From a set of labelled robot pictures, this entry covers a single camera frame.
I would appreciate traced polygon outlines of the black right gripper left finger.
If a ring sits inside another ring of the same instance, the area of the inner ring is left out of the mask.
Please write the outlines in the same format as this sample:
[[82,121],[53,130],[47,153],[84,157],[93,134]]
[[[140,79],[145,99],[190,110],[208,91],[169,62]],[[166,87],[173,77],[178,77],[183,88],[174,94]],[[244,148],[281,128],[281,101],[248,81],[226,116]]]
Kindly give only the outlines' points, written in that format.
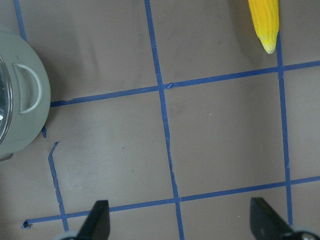
[[108,200],[97,200],[84,221],[76,240],[107,240],[110,236],[110,210]]

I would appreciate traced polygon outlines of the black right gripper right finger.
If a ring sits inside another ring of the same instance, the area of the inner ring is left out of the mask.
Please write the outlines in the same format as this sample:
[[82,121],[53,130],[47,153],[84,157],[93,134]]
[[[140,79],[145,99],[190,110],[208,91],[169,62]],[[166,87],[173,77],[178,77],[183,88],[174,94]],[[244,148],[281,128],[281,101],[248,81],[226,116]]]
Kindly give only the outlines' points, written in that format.
[[292,240],[293,229],[262,197],[250,200],[250,231],[256,240]]

